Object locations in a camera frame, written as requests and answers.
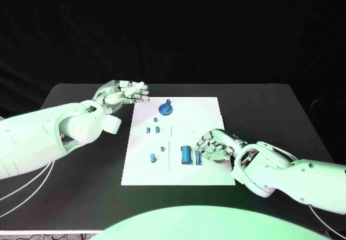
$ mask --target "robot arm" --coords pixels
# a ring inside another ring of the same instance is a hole
[[[69,103],[0,121],[0,179],[25,174],[116,134],[121,120],[110,115],[123,104],[149,102],[143,82],[110,81],[92,100]]]
[[[278,189],[300,203],[346,214],[346,166],[299,160],[264,142],[248,144],[222,129],[202,136],[195,150],[215,163],[227,163],[235,157],[231,176],[261,197]]]

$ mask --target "black curtain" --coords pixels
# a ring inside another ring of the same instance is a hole
[[[320,0],[131,7],[28,1],[2,3],[0,23],[6,118],[38,110],[58,83],[110,80],[296,84],[309,106],[319,96],[300,83],[343,48],[346,8]]]

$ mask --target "white paper sheet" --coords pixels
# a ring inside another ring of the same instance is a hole
[[[173,112],[163,116],[159,107],[167,99]],[[152,97],[149,103],[136,103],[121,185],[235,185],[229,162],[216,164],[201,157],[196,165],[193,148],[212,129],[225,129],[216,97]],[[182,164],[182,146],[192,148],[192,165]]]

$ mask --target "table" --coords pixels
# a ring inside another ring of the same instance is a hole
[[[42,109],[91,99],[100,86],[58,84]],[[248,143],[273,144],[299,159],[333,162],[289,85],[149,84],[149,90],[153,97],[218,97],[227,131]],[[250,210],[314,231],[327,230],[310,208],[280,190],[263,198],[238,182],[237,186],[121,186],[133,110],[134,106],[127,104],[114,114],[123,120],[116,135],[104,132],[95,142],[55,162],[36,195],[0,218],[0,230],[97,233],[147,211],[186,205]],[[39,172],[3,179],[0,196],[17,189]],[[28,198],[45,176],[2,201],[2,214]],[[319,209],[316,212],[335,230],[346,230],[343,215]]]

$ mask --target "blue component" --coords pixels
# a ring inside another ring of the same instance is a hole
[[[157,161],[156,155],[152,153],[150,154],[150,162],[154,163]]]
[[[170,115],[173,112],[172,101],[167,99],[166,103],[159,107],[159,112],[162,115]]]
[[[196,151],[196,165],[201,165],[201,152]]]
[[[193,164],[190,146],[182,146],[182,164]]]

